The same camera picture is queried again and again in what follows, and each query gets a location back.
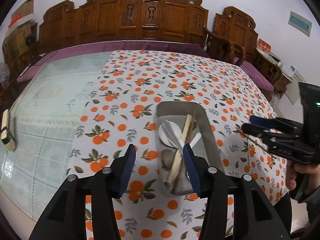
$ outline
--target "white wall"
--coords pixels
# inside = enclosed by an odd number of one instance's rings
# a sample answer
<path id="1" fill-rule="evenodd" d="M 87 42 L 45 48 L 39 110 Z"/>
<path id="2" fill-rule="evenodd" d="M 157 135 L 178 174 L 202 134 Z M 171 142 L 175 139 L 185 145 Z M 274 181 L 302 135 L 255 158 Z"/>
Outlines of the white wall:
<path id="1" fill-rule="evenodd" d="M 10 23 L 12 12 L 25 0 L 18 0 L 12 7 L 10 13 L 0 27 L 0 41 L 4 38 L 4 33 Z M 42 23 L 44 12 L 63 0 L 34 0 L 35 18 L 38 23 Z M 84 4 L 85 0 L 71 0 L 76 8 Z M 203 0 L 202 6 L 209 10 L 208 28 L 212 28 L 215 13 L 222 13 L 226 6 L 235 6 L 248 13 L 256 22 L 256 31 L 259 38 L 262 38 L 271 45 L 271 50 L 282 61 L 292 64 L 305 80 L 312 84 L 320 85 L 320 67 L 318 67 L 318 50 L 320 48 L 320 27 L 313 17 L 311 11 L 303 0 Z M 290 11 L 300 14 L 312 22 L 310 37 L 288 25 Z M 285 117 L 297 121 L 302 120 L 300 113 L 294 113 L 292 109 L 299 109 L 283 96 L 279 108 Z"/>

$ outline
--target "stick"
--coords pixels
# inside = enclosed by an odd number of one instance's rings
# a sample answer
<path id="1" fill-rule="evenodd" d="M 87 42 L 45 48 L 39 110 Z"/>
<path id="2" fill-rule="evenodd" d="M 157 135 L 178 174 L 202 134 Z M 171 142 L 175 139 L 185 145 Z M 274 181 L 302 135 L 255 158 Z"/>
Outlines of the stick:
<path id="1" fill-rule="evenodd" d="M 236 130 L 237 130 L 239 133 L 241 133 L 244 137 L 246 137 L 249 141 L 251 141 L 251 142 L 254 143 L 256 146 L 258 146 L 258 147 L 261 148 L 263 151 L 265 151 L 267 154 L 269 154 L 272 158 L 275 158 L 275 159 L 276 159 L 276 157 L 275 157 L 273 154 L 269 153 L 264 147 L 262 147 L 260 144 L 258 144 L 258 143 L 255 142 L 254 140 L 252 140 L 249 136 L 247 136 L 246 134 L 244 134 L 241 130 L 239 130 L 239 129 L 237 129 L 237 128 L 236 128 Z"/>
<path id="2" fill-rule="evenodd" d="M 247 138 L 247 145 L 248 145 L 248 166 L 249 168 L 251 168 L 251 165 L 250 165 L 250 149 L 249 149 L 249 140 Z"/>

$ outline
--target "sleeve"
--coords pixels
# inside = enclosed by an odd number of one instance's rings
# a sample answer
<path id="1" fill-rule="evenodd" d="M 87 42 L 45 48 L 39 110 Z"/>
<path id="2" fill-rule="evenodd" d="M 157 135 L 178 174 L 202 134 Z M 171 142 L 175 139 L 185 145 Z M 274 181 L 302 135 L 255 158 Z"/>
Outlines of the sleeve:
<path id="1" fill-rule="evenodd" d="M 301 203 L 307 203 L 307 211 L 310 223 L 320 214 L 320 187 L 309 196 L 304 196 Z"/>

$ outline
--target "carved wooden chair back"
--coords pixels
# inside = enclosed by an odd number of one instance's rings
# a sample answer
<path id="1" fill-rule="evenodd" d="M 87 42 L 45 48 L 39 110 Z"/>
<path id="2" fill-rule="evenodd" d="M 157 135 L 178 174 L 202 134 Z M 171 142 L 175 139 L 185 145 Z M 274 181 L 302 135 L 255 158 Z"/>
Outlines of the carved wooden chair back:
<path id="1" fill-rule="evenodd" d="M 65 0 L 49 8 L 39 28 L 41 52 L 109 40 L 202 44 L 208 10 L 202 0 Z"/>
<path id="2" fill-rule="evenodd" d="M 257 47 L 258 34 L 255 32 L 256 24 L 251 16 L 233 7 L 225 7 L 223 14 L 216 14 L 214 33 L 222 38 L 232 41 L 246 49 L 246 60 L 254 60 Z"/>

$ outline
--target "human hand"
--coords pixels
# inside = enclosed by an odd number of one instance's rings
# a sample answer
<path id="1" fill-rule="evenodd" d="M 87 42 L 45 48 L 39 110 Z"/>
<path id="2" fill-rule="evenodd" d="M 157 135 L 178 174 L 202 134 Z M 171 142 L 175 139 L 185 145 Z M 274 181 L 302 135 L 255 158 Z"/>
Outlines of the human hand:
<path id="1" fill-rule="evenodd" d="M 294 190 L 297 186 L 297 173 L 310 174 L 308 186 L 304 191 L 305 195 L 310 195 L 320 186 L 320 165 L 316 163 L 310 163 L 308 165 L 298 163 L 293 164 L 292 161 L 288 161 L 285 184 L 289 190 Z"/>

